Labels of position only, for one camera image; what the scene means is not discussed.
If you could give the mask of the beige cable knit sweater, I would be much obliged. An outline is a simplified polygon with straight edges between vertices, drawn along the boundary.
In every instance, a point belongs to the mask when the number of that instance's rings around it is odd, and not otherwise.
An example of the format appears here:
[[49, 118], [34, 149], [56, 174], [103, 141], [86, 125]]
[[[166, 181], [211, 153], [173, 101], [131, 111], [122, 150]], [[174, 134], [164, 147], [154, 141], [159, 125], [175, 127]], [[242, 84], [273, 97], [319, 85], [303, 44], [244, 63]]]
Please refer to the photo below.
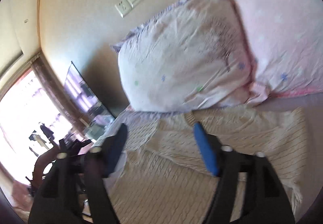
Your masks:
[[93, 223], [295, 223], [302, 109], [194, 111], [119, 122], [85, 158]]

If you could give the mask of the dark framed mirror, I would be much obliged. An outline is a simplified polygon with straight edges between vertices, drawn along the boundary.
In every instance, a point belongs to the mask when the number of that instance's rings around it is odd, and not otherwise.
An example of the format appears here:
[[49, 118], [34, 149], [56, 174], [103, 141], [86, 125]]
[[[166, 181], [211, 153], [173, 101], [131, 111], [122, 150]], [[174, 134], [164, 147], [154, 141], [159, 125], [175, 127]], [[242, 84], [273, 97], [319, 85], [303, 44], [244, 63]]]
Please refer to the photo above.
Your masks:
[[90, 89], [73, 62], [68, 68], [64, 88], [81, 111], [97, 124], [108, 126], [115, 120], [109, 109]]

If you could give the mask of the white floral left pillow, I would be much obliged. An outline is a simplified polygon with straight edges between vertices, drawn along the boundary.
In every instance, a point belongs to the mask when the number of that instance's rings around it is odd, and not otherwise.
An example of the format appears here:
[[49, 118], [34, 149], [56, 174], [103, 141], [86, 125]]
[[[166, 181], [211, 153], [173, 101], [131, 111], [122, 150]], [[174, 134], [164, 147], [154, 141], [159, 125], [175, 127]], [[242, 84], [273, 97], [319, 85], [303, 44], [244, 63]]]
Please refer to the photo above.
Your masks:
[[229, 0], [179, 0], [114, 49], [136, 111], [235, 106], [250, 96], [250, 59]]

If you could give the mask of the pink floral right pillow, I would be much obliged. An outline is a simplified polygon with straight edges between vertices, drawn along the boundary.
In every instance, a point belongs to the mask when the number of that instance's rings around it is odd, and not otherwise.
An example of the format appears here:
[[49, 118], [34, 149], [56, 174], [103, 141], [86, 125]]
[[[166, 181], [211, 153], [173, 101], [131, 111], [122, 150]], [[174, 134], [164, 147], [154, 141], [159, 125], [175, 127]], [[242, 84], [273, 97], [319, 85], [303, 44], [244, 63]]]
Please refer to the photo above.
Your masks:
[[322, 92], [322, 0], [231, 0], [252, 55], [251, 102]]

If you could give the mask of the white wall socket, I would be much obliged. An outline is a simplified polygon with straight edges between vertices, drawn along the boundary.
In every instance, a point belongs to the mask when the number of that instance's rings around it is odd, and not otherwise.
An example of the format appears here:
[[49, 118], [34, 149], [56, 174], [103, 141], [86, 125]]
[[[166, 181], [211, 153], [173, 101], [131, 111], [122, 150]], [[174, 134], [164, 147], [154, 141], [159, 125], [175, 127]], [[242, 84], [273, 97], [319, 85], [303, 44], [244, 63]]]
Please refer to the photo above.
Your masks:
[[132, 11], [132, 7], [127, 0], [119, 0], [114, 6], [122, 18]]

